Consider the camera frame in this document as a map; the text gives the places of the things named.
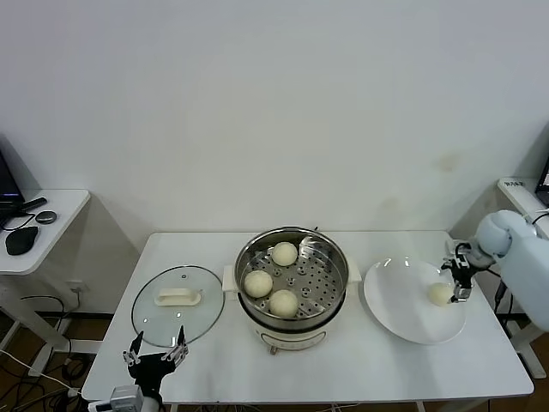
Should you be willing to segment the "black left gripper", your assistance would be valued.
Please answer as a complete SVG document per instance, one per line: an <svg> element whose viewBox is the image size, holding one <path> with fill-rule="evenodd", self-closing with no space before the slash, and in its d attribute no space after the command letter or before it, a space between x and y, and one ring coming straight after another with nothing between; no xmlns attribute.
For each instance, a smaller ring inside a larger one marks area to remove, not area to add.
<svg viewBox="0 0 549 412"><path fill-rule="evenodd" d="M165 354L139 356L142 338L143 331L137 334L130 348L123 352L123 359L128 365L131 378L141 388L142 394L159 394L162 379L173 373L189 353L184 327L181 326L179 329L176 345Z"/></svg>

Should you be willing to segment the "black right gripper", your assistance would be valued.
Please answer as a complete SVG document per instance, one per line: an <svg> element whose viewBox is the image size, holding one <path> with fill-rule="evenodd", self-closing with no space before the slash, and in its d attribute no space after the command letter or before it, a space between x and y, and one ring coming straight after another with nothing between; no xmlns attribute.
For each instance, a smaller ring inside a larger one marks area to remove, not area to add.
<svg viewBox="0 0 549 412"><path fill-rule="evenodd" d="M441 270L450 270L454 280L453 294L448 303L455 304L466 302L471 294L474 269L464 257L449 257L441 266Z"/></svg>

